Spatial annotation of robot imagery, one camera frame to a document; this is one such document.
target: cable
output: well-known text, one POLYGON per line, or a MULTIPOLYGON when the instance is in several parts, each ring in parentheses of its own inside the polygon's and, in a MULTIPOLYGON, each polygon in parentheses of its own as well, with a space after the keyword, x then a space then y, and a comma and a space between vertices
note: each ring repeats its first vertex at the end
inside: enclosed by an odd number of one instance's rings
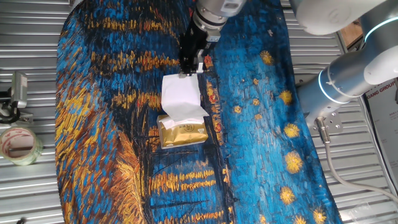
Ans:
POLYGON ((384 194, 385 196, 393 199, 393 201, 395 201, 396 203, 398 203, 398 198, 396 196, 394 196, 393 194, 391 194, 389 192, 386 192, 385 190, 382 190, 382 189, 380 189, 378 187, 373 187, 373 186, 364 185, 364 184, 354 184, 354 183, 348 182, 348 181, 344 180, 343 178, 341 178, 338 175, 338 173, 336 172, 335 168, 333 167, 333 163, 331 161, 330 142, 324 142, 324 144, 325 144, 326 159, 328 161, 329 169, 330 169, 331 173, 333 174, 333 176, 335 177, 335 179, 338 182, 340 182, 340 183, 342 183, 342 184, 344 184, 345 186, 348 186, 348 187, 356 187, 356 188, 359 188, 359 189, 371 190, 371 191, 379 192, 379 193, 384 194))

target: tissue packet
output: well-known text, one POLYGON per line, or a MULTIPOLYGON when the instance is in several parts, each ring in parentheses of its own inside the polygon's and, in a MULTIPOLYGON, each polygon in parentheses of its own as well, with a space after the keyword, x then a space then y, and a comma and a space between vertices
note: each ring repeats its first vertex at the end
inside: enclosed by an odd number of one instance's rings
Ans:
POLYGON ((170 149, 179 146, 189 146, 192 144, 203 143, 207 140, 208 135, 205 123, 181 124, 166 129, 162 123, 162 119, 168 117, 168 115, 160 115, 157 117, 160 146, 162 149, 170 149))

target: metal grating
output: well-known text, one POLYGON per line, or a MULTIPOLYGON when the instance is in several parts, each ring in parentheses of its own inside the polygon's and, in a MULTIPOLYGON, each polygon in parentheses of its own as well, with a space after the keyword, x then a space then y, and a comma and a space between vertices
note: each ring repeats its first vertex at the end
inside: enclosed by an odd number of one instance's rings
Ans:
MULTIPOLYGON (((289 7, 289 2, 282 0, 289 7)), ((14 166, 0 157, 0 224, 27 217, 29 224, 63 223, 55 173, 55 77, 57 44, 63 22, 70 12, 68 0, 0 0, 0 89, 9 88, 14 70, 29 77, 28 105, 34 114, 30 126, 44 142, 44 152, 35 164, 14 166)), ((305 33, 290 10, 285 11, 289 28, 296 83, 306 82, 343 49, 335 35, 316 37, 305 33)), ((384 168, 374 146, 360 102, 340 109, 344 133, 332 136, 336 168, 347 180, 388 188, 384 168)), ((0 126, 3 132, 8 126, 0 126)), ((377 193, 345 187, 328 172, 325 150, 318 136, 314 143, 330 190, 342 219, 351 223, 348 212, 361 200, 376 212, 372 222, 398 218, 397 207, 377 193)))

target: gold tissue package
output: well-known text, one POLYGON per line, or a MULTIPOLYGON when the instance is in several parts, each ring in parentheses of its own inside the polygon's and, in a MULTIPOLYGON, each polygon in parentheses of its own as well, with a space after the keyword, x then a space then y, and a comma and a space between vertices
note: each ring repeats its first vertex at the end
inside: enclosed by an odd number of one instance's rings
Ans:
POLYGON ((170 149, 179 146, 189 146, 192 144, 203 143, 207 140, 208 135, 205 124, 181 124, 176 127, 166 129, 161 119, 168 115, 160 115, 157 117, 157 125, 159 129, 160 146, 162 149, 170 149))

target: painted cloth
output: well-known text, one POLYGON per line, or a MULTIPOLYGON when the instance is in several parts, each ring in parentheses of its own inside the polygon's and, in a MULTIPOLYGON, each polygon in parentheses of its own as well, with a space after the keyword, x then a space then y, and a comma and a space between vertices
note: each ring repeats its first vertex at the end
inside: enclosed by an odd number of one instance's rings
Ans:
POLYGON ((199 76, 207 142, 159 147, 191 0, 83 1, 58 45, 66 223, 341 223, 295 92, 279 0, 230 18, 199 76))

